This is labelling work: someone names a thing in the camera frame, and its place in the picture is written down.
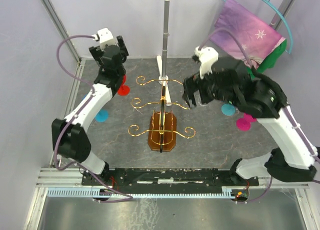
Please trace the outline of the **blue wine glass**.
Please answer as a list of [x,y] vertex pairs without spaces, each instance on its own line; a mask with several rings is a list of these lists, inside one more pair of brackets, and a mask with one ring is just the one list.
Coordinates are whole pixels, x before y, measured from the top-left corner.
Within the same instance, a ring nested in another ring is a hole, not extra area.
[[221,107],[221,112],[226,116],[232,116],[236,113],[236,108],[231,104],[224,104]]
[[90,125],[93,120],[97,122],[104,122],[108,119],[109,114],[103,107],[110,101],[109,95],[96,94],[90,102],[80,112],[78,118],[81,119],[81,123],[84,126]]

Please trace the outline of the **red wine glass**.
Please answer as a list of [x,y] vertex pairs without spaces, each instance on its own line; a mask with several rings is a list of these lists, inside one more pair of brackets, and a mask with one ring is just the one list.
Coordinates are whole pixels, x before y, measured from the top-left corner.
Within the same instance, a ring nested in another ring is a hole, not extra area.
[[131,90],[130,87],[125,85],[126,79],[127,79],[127,77],[124,76],[123,80],[122,80],[122,84],[121,84],[119,90],[117,91],[118,95],[120,95],[120,96],[127,96],[130,93],[130,90]]

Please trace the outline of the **magenta wine glass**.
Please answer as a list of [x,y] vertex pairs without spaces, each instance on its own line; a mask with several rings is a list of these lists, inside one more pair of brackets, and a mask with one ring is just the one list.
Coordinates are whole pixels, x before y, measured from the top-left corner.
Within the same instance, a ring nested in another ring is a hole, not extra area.
[[242,118],[237,119],[236,127],[243,132],[249,131],[251,129],[251,124],[256,122],[256,118],[253,118],[249,114],[244,114]]

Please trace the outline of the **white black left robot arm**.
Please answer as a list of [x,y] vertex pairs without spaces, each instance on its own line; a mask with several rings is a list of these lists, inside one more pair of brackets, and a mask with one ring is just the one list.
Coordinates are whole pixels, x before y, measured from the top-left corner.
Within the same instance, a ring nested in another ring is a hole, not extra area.
[[109,165],[93,153],[87,130],[123,85],[124,62],[129,53],[121,35],[114,43],[108,41],[104,47],[91,47],[89,51],[98,64],[98,75],[93,83],[87,83],[90,91],[82,102],[69,115],[52,122],[53,162],[62,171],[57,156],[68,158],[72,164],[78,164],[90,173],[99,185],[106,185],[111,177]]

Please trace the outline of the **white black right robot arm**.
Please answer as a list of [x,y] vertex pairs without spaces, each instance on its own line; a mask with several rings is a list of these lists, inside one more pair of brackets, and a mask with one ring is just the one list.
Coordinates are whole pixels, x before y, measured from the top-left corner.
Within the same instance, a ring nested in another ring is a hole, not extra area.
[[277,148],[263,156],[237,159],[228,174],[233,185],[266,176],[285,183],[316,182],[319,147],[307,139],[281,87],[256,70],[253,74],[254,79],[242,61],[231,56],[220,57],[209,65],[208,73],[195,73],[183,80],[182,98],[189,108],[197,105],[196,91],[203,104],[213,100],[229,103],[256,119],[276,142]]

